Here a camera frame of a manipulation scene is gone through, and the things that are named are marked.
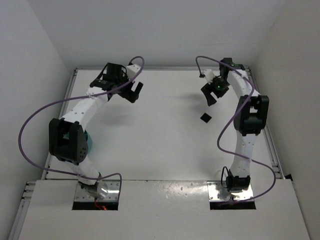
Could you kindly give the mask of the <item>black lego plate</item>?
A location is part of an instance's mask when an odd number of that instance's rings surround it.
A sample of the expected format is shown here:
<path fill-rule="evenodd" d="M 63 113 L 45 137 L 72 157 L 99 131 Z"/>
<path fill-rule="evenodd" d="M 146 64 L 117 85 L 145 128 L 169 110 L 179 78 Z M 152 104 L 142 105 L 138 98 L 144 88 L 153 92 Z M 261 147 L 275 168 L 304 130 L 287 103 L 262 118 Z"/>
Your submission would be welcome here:
<path fill-rule="evenodd" d="M 200 119 L 207 124 L 207 123 L 212 119 L 212 117 L 211 117 L 209 114 L 204 113 L 204 114 L 200 117 Z"/>

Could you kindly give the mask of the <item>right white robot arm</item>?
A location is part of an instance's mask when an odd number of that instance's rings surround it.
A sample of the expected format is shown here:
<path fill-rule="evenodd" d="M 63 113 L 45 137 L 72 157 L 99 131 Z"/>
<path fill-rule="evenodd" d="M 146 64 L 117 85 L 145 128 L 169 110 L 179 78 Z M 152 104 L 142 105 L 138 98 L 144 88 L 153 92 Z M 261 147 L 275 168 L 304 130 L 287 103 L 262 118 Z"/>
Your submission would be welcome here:
<path fill-rule="evenodd" d="M 211 69 L 200 70 L 200 78 L 207 83 L 201 88 L 207 104 L 214 105 L 229 89 L 235 92 L 238 104 L 228 125 L 236 131 L 236 147 L 231 167 L 227 169 L 225 188 L 229 192 L 242 192 L 251 182 L 250 165 L 258 135 L 265 128 L 269 110 L 269 97 L 261 95 L 247 77 L 245 68 L 231 58 L 218 62 L 219 74 Z"/>

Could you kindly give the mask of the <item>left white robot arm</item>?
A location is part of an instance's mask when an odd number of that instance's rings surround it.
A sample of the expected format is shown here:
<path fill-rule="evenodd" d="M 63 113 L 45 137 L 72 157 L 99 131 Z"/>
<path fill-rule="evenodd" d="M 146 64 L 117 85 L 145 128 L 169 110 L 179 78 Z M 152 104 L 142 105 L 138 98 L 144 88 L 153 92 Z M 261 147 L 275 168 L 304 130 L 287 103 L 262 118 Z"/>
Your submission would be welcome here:
<path fill-rule="evenodd" d="M 132 90 L 135 78 L 142 67 L 129 63 L 127 66 L 108 63 L 89 84 L 87 92 L 69 112 L 49 122 L 49 153 L 65 163 L 85 186 L 95 186 L 101 174 L 89 160 L 89 144 L 86 127 L 98 110 L 113 95 L 134 103 L 143 87 L 140 82 Z"/>

